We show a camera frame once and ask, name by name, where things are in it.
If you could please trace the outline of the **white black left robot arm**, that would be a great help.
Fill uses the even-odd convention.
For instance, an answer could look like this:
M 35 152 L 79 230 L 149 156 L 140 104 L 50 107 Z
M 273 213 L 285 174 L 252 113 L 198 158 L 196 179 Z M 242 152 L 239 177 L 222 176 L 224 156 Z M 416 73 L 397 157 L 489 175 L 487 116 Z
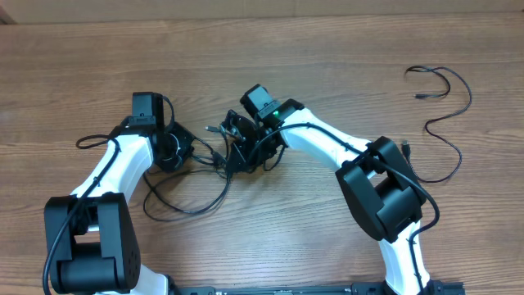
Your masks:
M 190 136 L 164 118 L 169 99 L 154 92 L 132 96 L 132 113 L 109 134 L 81 138 L 76 146 L 107 150 L 91 175 L 70 195 L 44 207 L 46 294 L 177 294 L 168 275 L 142 262 L 128 202 L 152 166 L 174 172 L 191 153 Z

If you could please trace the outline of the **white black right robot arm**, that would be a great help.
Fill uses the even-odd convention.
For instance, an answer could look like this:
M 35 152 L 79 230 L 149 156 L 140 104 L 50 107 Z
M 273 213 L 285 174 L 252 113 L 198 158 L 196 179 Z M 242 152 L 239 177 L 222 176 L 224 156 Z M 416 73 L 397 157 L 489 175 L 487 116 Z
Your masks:
M 240 103 L 247 116 L 228 111 L 219 129 L 230 133 L 227 171 L 252 173 L 279 148 L 302 151 L 334 171 L 358 226 L 378 241 L 392 294 L 433 294 L 418 235 L 429 200 L 393 141 L 356 138 L 321 121 L 302 103 L 274 100 L 259 84 Z

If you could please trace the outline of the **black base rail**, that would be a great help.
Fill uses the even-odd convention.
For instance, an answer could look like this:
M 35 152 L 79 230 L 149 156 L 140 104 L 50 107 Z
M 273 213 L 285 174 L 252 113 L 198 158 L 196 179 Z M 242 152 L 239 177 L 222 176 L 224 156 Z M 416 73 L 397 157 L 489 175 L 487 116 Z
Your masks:
M 308 286 L 272 288 L 178 287 L 170 282 L 168 294 L 176 295 L 390 295 L 395 294 L 386 282 L 358 282 L 346 286 Z M 432 295 L 465 295 L 463 283 L 431 281 L 423 293 Z

